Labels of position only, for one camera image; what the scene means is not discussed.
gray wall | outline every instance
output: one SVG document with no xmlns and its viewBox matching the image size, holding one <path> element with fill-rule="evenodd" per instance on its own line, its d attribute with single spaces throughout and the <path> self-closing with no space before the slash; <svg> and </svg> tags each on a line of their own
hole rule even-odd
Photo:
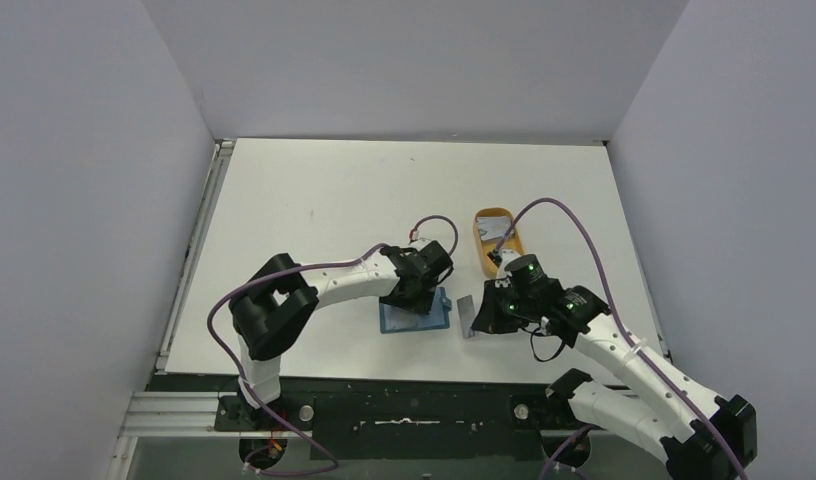
<svg viewBox="0 0 816 480">
<path fill-rule="evenodd" d="M 103 476 L 212 148 L 139 0 L 0 0 L 0 479 Z"/>
<path fill-rule="evenodd" d="M 609 152 L 678 365 L 816 479 L 816 0 L 691 0 Z"/>
<path fill-rule="evenodd" d="M 143 0 L 216 137 L 607 140 L 687 0 Z"/>
</svg>

orange tray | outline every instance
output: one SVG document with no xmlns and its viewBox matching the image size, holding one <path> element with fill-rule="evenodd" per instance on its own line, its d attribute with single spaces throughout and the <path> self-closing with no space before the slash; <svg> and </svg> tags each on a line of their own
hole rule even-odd
<svg viewBox="0 0 816 480">
<path fill-rule="evenodd" d="M 493 264 L 491 259 L 488 258 L 487 254 L 493 250 L 493 247 L 496 246 L 499 239 L 495 238 L 493 240 L 482 241 L 482 237 L 479 235 L 479 217 L 508 217 L 513 223 L 514 215 L 511 215 L 511 212 L 504 208 L 497 207 L 479 210 L 473 217 L 473 237 L 476 238 L 476 248 L 479 251 L 479 262 L 482 264 L 482 271 L 485 272 L 488 278 L 496 278 L 498 268 Z M 514 227 L 514 231 L 511 232 L 511 235 L 505 240 L 505 243 L 502 244 L 502 248 L 508 248 L 518 252 L 520 255 L 525 255 L 526 252 L 523 250 L 523 244 L 520 243 L 520 233 L 517 232 L 517 227 Z"/>
</svg>

cable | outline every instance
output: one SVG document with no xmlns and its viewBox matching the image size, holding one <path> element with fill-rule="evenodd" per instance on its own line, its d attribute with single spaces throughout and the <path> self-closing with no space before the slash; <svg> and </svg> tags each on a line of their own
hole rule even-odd
<svg viewBox="0 0 816 480">
<path fill-rule="evenodd" d="M 556 207 L 563 210 L 564 213 L 566 213 L 567 216 L 570 217 L 570 220 L 572 220 L 573 223 L 576 224 L 576 228 L 579 229 L 579 233 L 582 234 L 582 237 L 585 239 L 585 243 L 588 244 L 588 249 L 590 249 L 591 251 L 591 256 L 593 256 L 597 272 L 599 273 L 599 280 L 602 283 L 602 289 L 605 291 L 606 301 L 608 302 L 608 306 L 611 308 L 611 311 L 614 314 L 613 315 L 614 323 L 617 325 L 617 329 L 620 330 L 620 335 L 623 337 L 626 343 L 628 343 L 630 347 L 634 347 L 635 341 L 632 340 L 632 337 L 629 335 L 629 333 L 627 333 L 626 327 L 623 326 L 623 322 L 620 320 L 620 314 L 617 312 L 617 305 L 614 303 L 614 296 L 611 294 L 611 289 L 608 286 L 608 277 L 605 274 L 605 267 L 602 264 L 602 260 L 599 257 L 599 253 L 596 251 L 596 246 L 594 245 L 591 236 L 588 234 L 588 231 L 585 229 L 585 226 L 582 225 L 582 222 L 579 221 L 579 218 L 576 217 L 576 214 L 574 214 L 573 211 L 570 210 L 570 208 L 567 205 L 565 205 L 559 200 L 550 197 L 539 198 L 529 203 L 528 205 L 526 205 L 525 208 L 523 208 L 523 210 L 520 211 L 520 213 L 517 214 L 517 217 L 514 218 L 514 221 L 511 222 L 511 226 L 508 227 L 508 230 L 505 232 L 505 235 L 503 235 L 502 238 L 499 240 L 499 243 L 496 244 L 495 250 L 499 250 L 502 247 L 502 244 L 504 244 L 508 236 L 511 235 L 511 232 L 514 230 L 514 226 L 517 225 L 517 222 L 520 221 L 520 218 L 522 218 L 523 215 L 526 214 L 526 212 L 531 210 L 532 207 L 541 203 L 551 203 L 555 205 Z M 696 415 L 697 418 L 699 418 L 699 420 L 703 423 L 703 425 L 705 425 L 705 428 L 708 429 L 709 432 L 711 432 L 711 434 L 714 436 L 715 441 L 717 441 L 717 444 L 726 453 L 726 456 L 729 458 L 729 463 L 732 464 L 732 468 L 735 469 L 735 471 L 738 473 L 738 476 L 741 477 L 741 480 L 749 480 L 749 477 L 747 477 L 747 474 L 744 471 L 744 467 L 741 466 L 740 460 L 738 460 L 738 457 L 735 455 L 735 452 L 733 452 L 732 448 L 729 446 L 729 442 L 727 442 L 726 439 L 723 437 L 723 434 L 721 434 L 720 431 L 717 430 L 717 427 L 715 427 L 714 424 L 711 423 L 711 420 L 709 420 L 708 417 L 706 417 L 705 414 L 702 413 L 702 410 L 700 410 L 699 407 L 690 398 L 688 398 L 688 396 L 685 393 L 682 392 L 682 389 L 679 388 L 678 385 L 676 385 L 675 383 L 673 383 L 672 380 L 670 380 L 670 377 L 668 377 L 667 374 L 665 374 L 660 368 L 658 368 L 658 365 L 656 365 L 655 362 L 653 362 L 652 359 L 649 358 L 646 352 L 644 352 L 643 350 L 639 350 L 637 354 L 641 358 L 641 360 L 643 360 L 643 362 L 646 363 L 647 366 L 650 369 L 652 369 L 653 372 L 655 372 L 658 378 L 660 378 L 661 381 L 664 382 L 664 384 L 667 385 L 670 388 L 670 390 L 672 390 L 673 393 L 676 394 L 676 396 L 679 397 L 685 403 L 685 405 L 688 406 L 689 409 L 691 409 L 692 412 L 694 412 L 694 415 Z"/>
<path fill-rule="evenodd" d="M 302 266 L 298 266 L 298 267 L 288 268 L 287 270 L 282 270 L 280 272 L 271 273 L 271 274 L 263 276 L 261 278 L 256 278 L 255 280 L 247 282 L 247 283 L 235 288 L 231 292 L 225 294 L 217 302 L 217 304 L 214 305 L 211 308 L 211 311 L 208 313 L 208 322 L 207 322 L 208 323 L 208 333 L 211 334 L 211 337 L 214 339 L 214 341 L 217 342 L 217 344 L 220 346 L 220 348 L 222 348 L 223 351 L 225 351 L 225 353 L 229 356 L 229 358 L 231 358 L 231 361 L 234 362 L 234 366 L 237 368 L 237 374 L 243 380 L 242 382 L 239 382 L 239 384 L 243 386 L 243 388 L 246 390 L 246 393 L 248 393 L 250 397 L 255 399 L 255 401 L 258 402 L 258 406 L 260 406 L 265 412 L 267 412 L 267 414 L 269 414 L 269 416 L 271 416 L 275 421 L 277 421 L 279 424 L 281 424 L 284 428 L 286 428 L 286 429 L 290 430 L 291 432 L 295 433 L 296 435 L 298 435 L 299 438 L 301 438 L 301 439 L 305 440 L 306 442 L 308 442 L 313 448 L 319 450 L 320 453 L 322 453 L 323 455 L 328 457 L 329 460 L 332 461 L 332 465 L 329 465 L 327 467 L 320 467 L 320 468 L 315 468 L 315 469 L 310 469 L 310 470 L 300 470 L 298 472 L 273 472 L 273 471 L 269 471 L 269 470 L 260 470 L 260 469 L 253 468 L 251 465 L 249 465 L 249 459 L 251 459 L 254 455 L 256 455 L 259 450 L 262 450 L 262 449 L 259 449 L 259 450 L 254 450 L 254 451 L 250 452 L 249 455 L 246 456 L 246 459 L 244 459 L 244 468 L 248 468 L 249 470 L 254 471 L 256 474 L 262 474 L 262 475 L 267 475 L 267 476 L 271 476 L 271 477 L 301 477 L 301 476 L 305 476 L 305 475 L 314 475 L 314 474 L 317 474 L 317 473 L 330 472 L 330 471 L 336 469 L 338 466 L 340 466 L 340 463 L 337 461 L 337 458 L 334 455 L 332 455 L 332 453 L 329 452 L 325 447 L 320 445 L 313 438 L 309 437 L 308 435 L 305 435 L 305 433 L 303 433 L 301 430 L 299 430 L 298 428 L 293 426 L 287 420 L 281 418 L 281 416 L 279 416 L 275 411 L 273 411 L 270 407 L 268 407 L 258 397 L 258 395 L 255 393 L 255 391 L 249 385 L 249 382 L 246 380 L 246 373 L 243 371 L 243 364 L 240 363 L 240 360 L 237 358 L 237 355 L 235 355 L 235 353 L 231 349 L 231 347 L 229 347 L 228 344 L 225 343 L 225 341 L 223 341 L 222 338 L 220 338 L 219 334 L 217 333 L 216 329 L 214 328 L 214 317 L 216 316 L 217 312 L 229 300 L 231 300 L 235 296 L 245 292 L 246 290 L 248 290 L 248 289 L 250 289 L 250 288 L 252 288 L 254 286 L 267 283 L 267 282 L 269 282 L 271 280 L 275 280 L 276 278 L 284 277 L 284 276 L 287 276 L 287 275 L 292 275 L 294 273 L 305 272 L 305 271 L 308 271 L 308 270 L 321 270 L 321 269 L 325 269 L 325 268 L 353 267 L 353 266 L 358 265 L 359 263 L 363 262 L 367 258 L 369 258 L 371 255 L 373 255 L 380 248 L 386 247 L 386 246 L 387 245 L 385 245 L 384 243 L 380 243 L 380 244 L 374 246 L 373 248 L 369 249 L 366 253 L 364 253 L 364 255 L 361 255 L 359 258 L 357 258 L 355 260 L 350 260 L 350 261 L 347 261 L 347 262 L 315 263 L 315 264 L 311 264 L 311 265 L 302 265 Z"/>
<path fill-rule="evenodd" d="M 567 437 L 567 440 L 564 440 L 564 442 L 562 442 L 561 445 L 559 445 L 558 448 L 556 448 L 555 451 L 552 452 L 552 455 L 549 456 L 549 460 L 547 460 L 546 463 L 543 465 L 543 469 L 541 470 L 540 475 L 538 475 L 538 480 L 543 480 L 543 477 L 546 476 L 546 473 L 549 472 L 550 468 L 556 465 L 562 468 L 567 467 L 568 469 L 572 469 L 572 467 L 570 467 L 569 465 L 564 465 L 563 463 L 557 461 L 556 459 L 558 458 L 559 455 L 561 455 L 561 452 L 563 452 L 565 448 L 570 446 L 570 444 L 572 444 L 577 438 L 588 433 L 593 428 L 594 425 L 585 425 L 584 427 L 576 430 L 575 432 L 573 432 L 572 435 Z M 580 472 L 578 469 L 574 470 L 574 473 L 578 473 L 579 476 L 582 478 L 588 478 L 587 475 L 584 474 L 584 472 Z"/>
<path fill-rule="evenodd" d="M 535 360 L 537 360 L 540 363 L 551 362 L 558 358 L 558 356 L 561 355 L 561 352 L 564 351 L 564 342 L 561 342 L 561 345 L 558 346 L 558 350 L 556 350 L 551 357 L 540 358 L 537 352 L 535 352 L 535 337 L 546 337 L 546 335 L 538 334 L 538 332 L 540 331 L 540 327 L 532 331 L 528 331 L 524 328 L 523 331 L 529 334 L 529 346 L 532 347 L 532 356 L 535 357 Z"/>
<path fill-rule="evenodd" d="M 428 222 L 429 220 L 443 220 L 444 222 L 448 223 L 452 227 L 452 231 L 455 233 L 455 240 L 452 242 L 452 248 L 449 249 L 449 256 L 451 257 L 453 253 L 455 253 L 455 247 L 458 246 L 458 227 L 455 226 L 455 222 L 449 219 L 449 217 L 445 217 L 443 215 L 429 215 L 428 217 L 423 217 L 417 221 L 414 225 L 414 228 L 408 232 L 408 240 L 414 241 L 414 234 L 417 233 L 420 229 L 420 225 Z"/>
</svg>

bolt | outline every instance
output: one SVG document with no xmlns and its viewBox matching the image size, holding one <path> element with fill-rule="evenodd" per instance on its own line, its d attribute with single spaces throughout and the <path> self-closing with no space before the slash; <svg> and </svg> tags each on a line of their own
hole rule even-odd
<svg viewBox="0 0 816 480">
<path fill-rule="evenodd" d="M 529 407 L 523 405 L 517 405 L 514 407 L 514 416 L 517 417 L 519 420 L 526 420 L 529 418 Z"/>
<path fill-rule="evenodd" d="M 314 409 L 310 405 L 303 405 L 299 409 L 299 420 L 310 422 L 314 418 Z"/>
</svg>

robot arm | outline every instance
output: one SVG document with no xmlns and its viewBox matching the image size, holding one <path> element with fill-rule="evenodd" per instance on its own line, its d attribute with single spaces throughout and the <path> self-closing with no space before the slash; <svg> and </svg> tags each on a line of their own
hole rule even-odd
<svg viewBox="0 0 816 480">
<path fill-rule="evenodd" d="M 627 330 L 630 346 L 605 302 L 581 286 L 564 289 L 557 279 L 546 276 L 534 255 L 503 250 L 495 261 L 499 274 L 485 284 L 474 330 L 510 333 L 537 324 L 596 360 L 637 395 L 628 398 L 572 369 L 547 392 L 547 401 L 556 410 L 638 445 L 665 462 L 674 479 L 734 478 L 725 452 L 695 412 L 644 362 L 642 351 L 711 421 L 743 466 L 755 458 L 755 410 L 746 400 L 739 395 L 725 400 Z"/>
<path fill-rule="evenodd" d="M 290 255 L 279 254 L 252 280 L 297 267 L 301 265 Z M 264 403 L 281 395 L 281 355 L 293 345 L 315 310 L 356 298 L 378 297 L 381 303 L 427 314 L 438 279 L 452 268 L 452 259 L 438 242 L 419 239 L 410 248 L 382 246 L 353 266 L 309 267 L 248 289 L 229 302 L 246 374 L 238 381 L 248 382 Z M 248 389 L 241 385 L 239 391 L 252 412 L 257 412 L 258 402 Z"/>
</svg>

